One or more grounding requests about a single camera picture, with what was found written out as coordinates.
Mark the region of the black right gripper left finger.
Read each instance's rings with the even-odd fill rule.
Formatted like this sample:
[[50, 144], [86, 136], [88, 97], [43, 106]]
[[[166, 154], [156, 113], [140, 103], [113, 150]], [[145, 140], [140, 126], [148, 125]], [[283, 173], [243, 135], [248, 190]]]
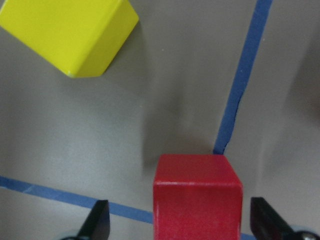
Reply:
[[108, 240], [110, 236], [110, 211], [108, 200], [97, 200], [75, 236], [66, 240]]

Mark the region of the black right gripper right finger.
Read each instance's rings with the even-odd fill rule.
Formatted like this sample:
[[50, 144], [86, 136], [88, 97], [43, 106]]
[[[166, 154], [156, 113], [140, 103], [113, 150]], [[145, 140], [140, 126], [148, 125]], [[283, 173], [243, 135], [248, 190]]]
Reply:
[[292, 227], [263, 198], [250, 199], [250, 229], [257, 240], [319, 240], [320, 236]]

